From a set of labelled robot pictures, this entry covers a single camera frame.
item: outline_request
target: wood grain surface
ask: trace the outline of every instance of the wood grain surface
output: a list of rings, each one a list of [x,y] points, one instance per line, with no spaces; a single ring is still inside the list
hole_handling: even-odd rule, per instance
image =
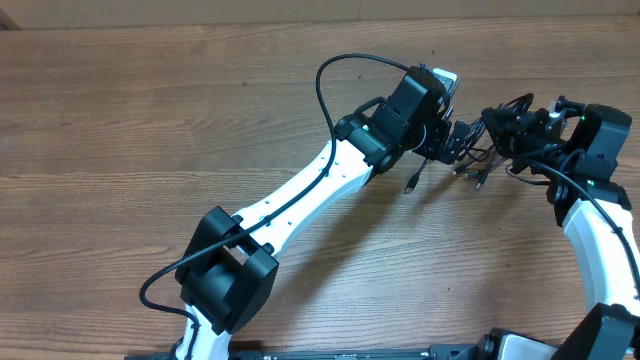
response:
[[[0,0],[25,30],[510,16],[632,15],[637,0]]]
[[[368,52],[460,75],[454,119],[526,92],[640,118],[640,17],[430,20],[0,33],[0,358],[167,350],[184,319],[144,308],[200,217],[276,189],[323,147],[325,59]],[[323,77],[334,120],[401,73],[350,60]],[[640,201],[640,132],[614,180]],[[481,191],[407,155],[282,258],[234,338],[287,350],[475,342],[493,326],[561,342],[585,314],[575,255],[544,189]],[[632,211],[638,215],[637,208]],[[634,225],[636,234],[640,228]],[[172,278],[150,297],[181,306]]]
[[[13,19],[4,12],[2,7],[0,6],[0,31],[1,30],[17,30],[18,25],[13,22]]]

